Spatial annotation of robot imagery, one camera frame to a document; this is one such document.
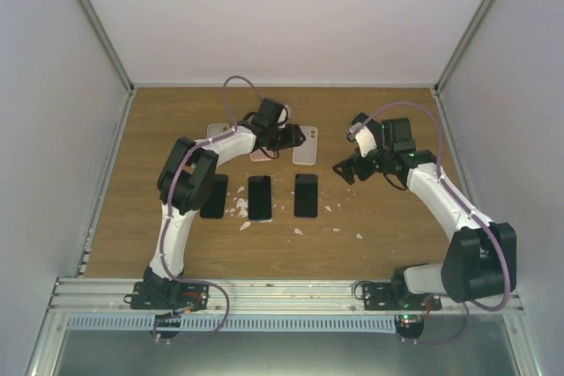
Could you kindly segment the blue phone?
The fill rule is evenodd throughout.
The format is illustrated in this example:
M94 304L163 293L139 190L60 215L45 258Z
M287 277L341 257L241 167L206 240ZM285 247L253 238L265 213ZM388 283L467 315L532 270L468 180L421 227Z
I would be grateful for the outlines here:
M248 217L266 221L272 218L271 177L251 176L248 179Z

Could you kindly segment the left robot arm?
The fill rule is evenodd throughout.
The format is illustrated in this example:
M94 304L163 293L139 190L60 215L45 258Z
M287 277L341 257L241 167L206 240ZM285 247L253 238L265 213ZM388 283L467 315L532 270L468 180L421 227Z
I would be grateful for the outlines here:
M190 228L212 193L217 169L254 151L297 148L307 139L302 126L289 122L286 105L269 98L261 101L257 111L216 136L177 139L157 182L162 212L160 235L143 276L159 307L170 309L181 301L182 288L177 282L184 271Z

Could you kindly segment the purple phone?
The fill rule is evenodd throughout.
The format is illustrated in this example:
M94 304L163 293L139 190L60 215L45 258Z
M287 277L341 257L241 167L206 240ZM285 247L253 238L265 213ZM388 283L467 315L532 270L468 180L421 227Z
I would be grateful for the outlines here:
M296 217L317 218L318 178L311 173L298 173L295 176L294 207Z

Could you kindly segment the cream cased phone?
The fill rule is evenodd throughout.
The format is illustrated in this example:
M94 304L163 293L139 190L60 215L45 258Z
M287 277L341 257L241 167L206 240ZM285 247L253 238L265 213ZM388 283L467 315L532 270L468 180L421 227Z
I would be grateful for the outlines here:
M292 162L297 166L314 166L317 159L318 128L301 125L301 132L305 141L293 148Z

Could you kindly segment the bare black phone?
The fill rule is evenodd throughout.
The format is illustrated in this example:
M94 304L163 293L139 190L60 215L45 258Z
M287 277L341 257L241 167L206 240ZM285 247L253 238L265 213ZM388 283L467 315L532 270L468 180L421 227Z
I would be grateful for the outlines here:
M362 128L367 125L369 116L364 113L357 114L351 121L351 127L353 129Z

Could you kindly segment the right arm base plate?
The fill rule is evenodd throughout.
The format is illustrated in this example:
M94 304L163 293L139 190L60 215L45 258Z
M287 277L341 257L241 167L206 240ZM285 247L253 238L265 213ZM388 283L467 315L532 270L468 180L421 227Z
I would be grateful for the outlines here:
M426 312L442 310L440 298L413 294L403 284L362 280L352 287L353 296L366 311Z

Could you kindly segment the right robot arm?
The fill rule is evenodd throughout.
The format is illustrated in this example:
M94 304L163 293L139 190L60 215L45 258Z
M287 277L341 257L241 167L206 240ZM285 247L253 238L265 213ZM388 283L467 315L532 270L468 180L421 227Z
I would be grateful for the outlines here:
M500 311L516 288L516 232L479 211L452 183L436 156L419 150L406 118L377 122L358 114L348 139L357 144L348 182L375 173L397 177L396 188L416 195L449 240L440 264L409 265L391 278L391 302L409 310L423 294L442 294L457 303L470 302Z

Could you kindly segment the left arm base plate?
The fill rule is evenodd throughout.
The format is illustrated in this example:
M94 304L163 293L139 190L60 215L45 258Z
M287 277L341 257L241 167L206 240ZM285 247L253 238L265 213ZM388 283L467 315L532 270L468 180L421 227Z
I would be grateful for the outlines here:
M208 293L207 284L183 284L149 273L123 301L133 310L195 312L207 307Z

